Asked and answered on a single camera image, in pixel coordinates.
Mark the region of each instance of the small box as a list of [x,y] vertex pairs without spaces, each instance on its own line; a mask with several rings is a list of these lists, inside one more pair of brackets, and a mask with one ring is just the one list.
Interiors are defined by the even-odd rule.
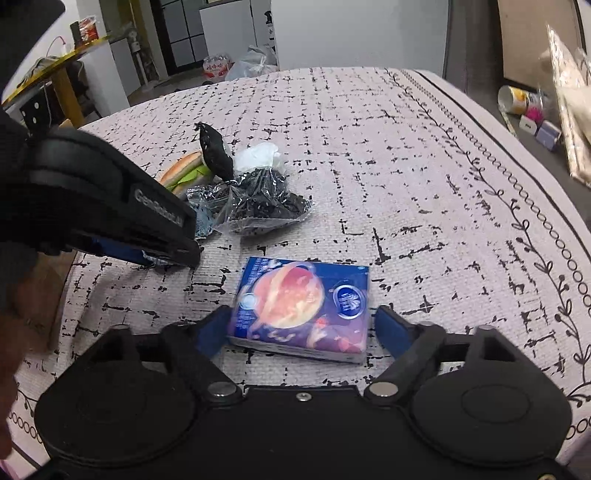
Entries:
[[552,151],[556,147],[556,144],[560,140],[561,136],[562,132],[560,131],[560,128],[548,122],[548,120],[544,120],[535,137],[538,142],[540,142],[548,150]]
[[532,135],[535,135],[535,133],[538,131],[538,125],[531,118],[528,118],[525,115],[521,115],[521,120],[519,120],[519,128]]
[[369,267],[250,257],[229,340],[270,352],[361,363],[368,286]]

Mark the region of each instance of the person's hand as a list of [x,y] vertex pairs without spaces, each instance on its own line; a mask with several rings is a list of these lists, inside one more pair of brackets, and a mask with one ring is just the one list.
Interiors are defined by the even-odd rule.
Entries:
[[4,419],[17,399],[14,374],[27,350],[27,336],[21,319],[0,314],[0,459],[5,459],[12,450],[10,431]]
[[40,284],[39,275],[31,273],[9,294],[10,312],[0,313],[0,459],[12,450],[12,440],[5,419],[17,397],[17,372],[28,351],[38,351],[40,337],[32,318],[46,307],[47,289]]

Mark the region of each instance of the planet illustration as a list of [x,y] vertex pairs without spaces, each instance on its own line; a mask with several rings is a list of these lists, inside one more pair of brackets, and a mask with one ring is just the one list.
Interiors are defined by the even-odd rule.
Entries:
[[320,279],[293,262],[265,273],[252,290],[257,298],[257,327],[268,325],[277,329],[294,328],[311,320],[324,302]]

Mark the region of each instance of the can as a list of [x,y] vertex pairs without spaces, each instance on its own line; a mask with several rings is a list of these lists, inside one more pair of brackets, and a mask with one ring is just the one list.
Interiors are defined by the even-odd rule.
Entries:
[[497,101],[502,110],[515,115],[525,115],[527,110],[532,107],[542,110],[541,95],[510,87],[509,85],[501,87]]

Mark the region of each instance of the black plastic bag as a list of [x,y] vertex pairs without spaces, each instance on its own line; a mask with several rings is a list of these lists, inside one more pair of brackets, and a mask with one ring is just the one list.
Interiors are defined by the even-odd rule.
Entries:
[[199,129],[199,143],[205,165],[223,181],[232,180],[234,178],[234,161],[226,152],[226,149],[229,151],[229,148],[225,145],[222,134],[203,122],[199,122],[197,128]]

